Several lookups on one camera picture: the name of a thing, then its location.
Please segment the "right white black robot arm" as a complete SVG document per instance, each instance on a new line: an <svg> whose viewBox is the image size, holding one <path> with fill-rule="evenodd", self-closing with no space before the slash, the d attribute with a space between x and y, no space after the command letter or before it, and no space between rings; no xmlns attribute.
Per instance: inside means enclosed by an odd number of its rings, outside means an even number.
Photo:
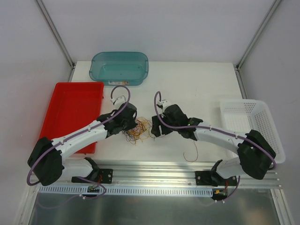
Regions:
<svg viewBox="0 0 300 225"><path fill-rule="evenodd" d="M152 134L155 137L177 132L183 138L212 143L237 155L229 160L218 160L210 171L200 176L206 185L219 186L227 179L246 174L262 180L268 170L276 166L276 153L256 130L247 133L212 127L199 118L189 118L177 104L154 104Z"/></svg>

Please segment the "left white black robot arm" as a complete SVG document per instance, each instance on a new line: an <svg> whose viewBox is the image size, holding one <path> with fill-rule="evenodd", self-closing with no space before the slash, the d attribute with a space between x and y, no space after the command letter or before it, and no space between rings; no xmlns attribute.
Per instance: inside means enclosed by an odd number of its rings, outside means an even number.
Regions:
<svg viewBox="0 0 300 225"><path fill-rule="evenodd" d="M123 103L119 109L100 115L89 125L66 136L52 140L40 138L27 162L30 167L27 184L49 186L61 178L73 183L99 183L102 170L94 160L90 157L70 159L70 156L92 143L135 128L136 116L137 108Z"/></svg>

